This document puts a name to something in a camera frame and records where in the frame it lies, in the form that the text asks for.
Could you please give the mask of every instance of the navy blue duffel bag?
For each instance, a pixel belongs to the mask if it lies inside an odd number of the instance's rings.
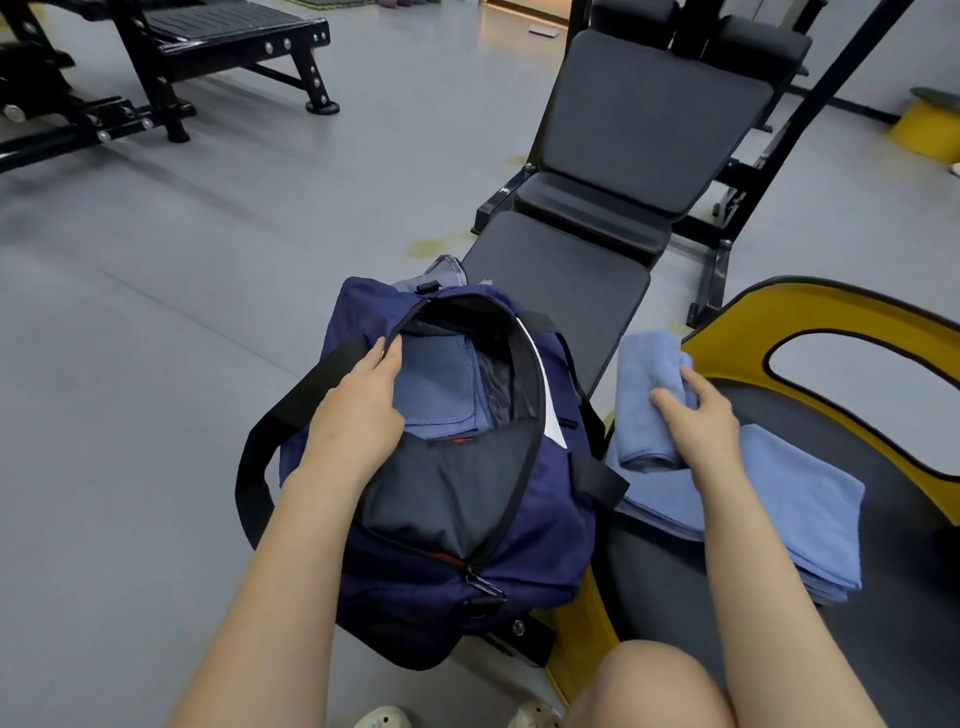
[[[571,601],[593,551],[594,508],[612,508],[626,483],[599,461],[603,424],[547,317],[486,283],[428,280],[398,290],[351,278],[320,363],[244,448],[236,504],[254,547],[274,509],[264,473],[276,449],[282,483],[300,462],[326,392],[378,337],[389,346],[398,334],[404,369],[416,337],[469,341],[485,424],[439,439],[404,431],[357,507],[337,623],[392,662],[424,669],[463,635]]]

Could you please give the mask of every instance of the black cushion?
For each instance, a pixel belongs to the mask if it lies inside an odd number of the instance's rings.
[[[762,425],[866,484],[864,589],[821,614],[891,728],[957,725],[960,584],[931,543],[947,519],[886,458],[829,417],[775,392],[717,383],[742,424]],[[600,550],[601,593],[621,639],[675,644],[723,683],[703,546],[617,515]]]
[[[650,285],[631,260],[517,212],[500,212],[464,257],[471,283],[490,279],[532,311],[545,313],[570,346],[590,393]]]
[[[541,166],[678,219],[772,94],[762,81],[583,31],[554,87]]]
[[[514,207],[652,265],[670,242],[670,221],[608,192],[539,172],[514,195]]]
[[[780,87],[800,72],[811,42],[787,28],[727,15],[717,23],[701,60]]]
[[[590,28],[654,48],[670,44],[680,16],[677,0],[595,0]]]

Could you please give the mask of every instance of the white fabric edge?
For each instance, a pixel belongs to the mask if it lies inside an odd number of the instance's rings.
[[[550,382],[546,377],[546,370],[543,368],[543,360],[540,358],[537,344],[534,342],[534,337],[530,335],[530,331],[523,325],[523,322],[519,319],[516,319],[516,322],[520,324],[523,333],[526,334],[526,337],[530,340],[530,346],[534,348],[534,353],[537,355],[537,363],[540,365],[540,376],[543,377],[543,392],[546,395],[546,421],[543,425],[543,434],[557,443],[561,448],[566,449],[566,439],[564,438],[564,432],[560,429],[560,423],[557,421],[557,412],[553,408],[553,395],[550,394]]]

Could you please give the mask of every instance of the shoe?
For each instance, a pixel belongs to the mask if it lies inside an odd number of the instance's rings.
[[[560,714],[552,706],[539,700],[527,700],[516,711],[507,728],[560,728],[562,722]]]
[[[410,718],[399,708],[385,706],[370,711],[353,728],[413,728]]]

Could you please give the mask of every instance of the knee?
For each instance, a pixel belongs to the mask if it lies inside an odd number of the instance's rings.
[[[726,698],[704,667],[669,644],[621,643],[604,659],[592,698],[600,724],[732,725]]]
[[[621,676],[634,686],[708,677],[703,666],[683,650],[647,640],[620,643],[604,658],[600,676]]]

